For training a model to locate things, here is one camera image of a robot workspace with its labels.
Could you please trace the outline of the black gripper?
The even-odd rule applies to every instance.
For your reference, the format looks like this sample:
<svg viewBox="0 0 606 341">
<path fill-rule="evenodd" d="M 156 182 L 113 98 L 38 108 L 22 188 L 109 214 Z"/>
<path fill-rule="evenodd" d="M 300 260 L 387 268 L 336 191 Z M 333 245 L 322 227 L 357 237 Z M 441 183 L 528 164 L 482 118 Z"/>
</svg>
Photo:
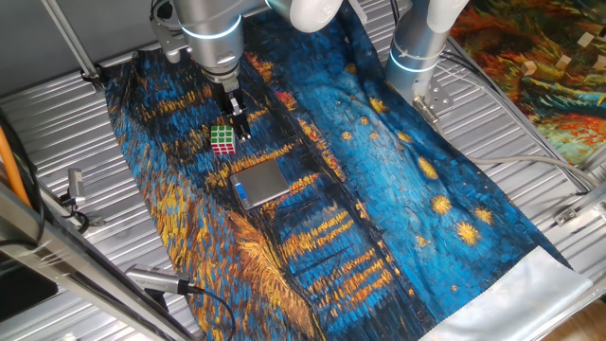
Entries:
<svg viewBox="0 0 606 341">
<path fill-rule="evenodd" d="M 238 139 L 240 141 L 249 140 L 251 132 L 239 81 L 223 81 L 220 86 L 219 98 L 222 112 L 225 116 L 229 116 L 228 121 L 235 128 Z"/>
</svg>

